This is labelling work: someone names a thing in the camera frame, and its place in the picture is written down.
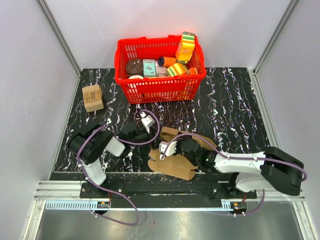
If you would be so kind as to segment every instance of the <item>red basket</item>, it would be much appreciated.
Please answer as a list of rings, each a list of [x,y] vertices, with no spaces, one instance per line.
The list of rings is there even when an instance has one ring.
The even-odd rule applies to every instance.
[[[205,58],[195,37],[195,48],[191,60],[186,65],[195,67],[197,75],[174,77],[145,77],[128,79],[126,64],[130,59],[154,59],[175,57],[181,35],[164,38],[131,38],[118,41],[115,52],[115,81],[131,104],[181,101],[194,99],[199,84],[206,77]]]

